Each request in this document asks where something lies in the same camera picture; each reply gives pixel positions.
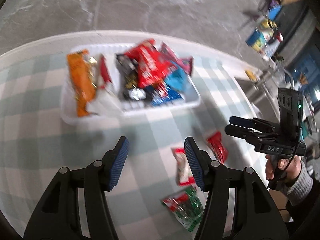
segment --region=orange snack package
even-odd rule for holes
[[[89,115],[86,111],[86,103],[94,99],[96,90],[90,79],[90,65],[87,62],[89,51],[87,49],[68,54],[70,79],[77,96],[78,117]]]

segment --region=sleeve cuff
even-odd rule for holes
[[[301,162],[301,171],[296,182],[291,187],[287,187],[283,183],[280,191],[290,200],[291,205],[295,206],[307,197],[311,191],[312,185],[313,180],[307,173],[304,163]]]

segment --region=blue snack package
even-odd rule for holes
[[[177,67],[177,70],[167,75],[164,82],[172,89],[183,92],[188,82],[188,75],[177,63],[174,61],[171,61],[171,63]]]
[[[171,100],[182,99],[181,95],[166,85],[164,82],[160,83],[153,92],[151,105],[159,106]]]

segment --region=table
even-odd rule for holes
[[[252,166],[267,183],[264,155],[223,132],[230,116],[254,116],[248,100],[218,58],[195,51],[176,49],[179,56],[191,53],[195,58],[192,79],[202,97],[198,108],[106,117],[77,126],[60,119],[68,51],[38,55],[0,72],[0,209],[19,234],[60,167],[86,167],[112,149],[122,135],[130,141],[129,155],[118,185],[106,194],[119,239],[192,238],[160,202],[181,190],[171,148],[183,146],[187,136],[210,153],[205,138],[220,130],[230,152],[226,166],[241,170]],[[83,233],[88,235],[83,191],[79,193]],[[204,205],[206,194],[198,195]],[[231,220],[232,205],[226,231]]]

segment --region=marble floor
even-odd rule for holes
[[[0,54],[44,37],[87,30],[137,30],[199,42],[259,68],[245,44],[244,11],[260,0],[7,0],[0,10]]]

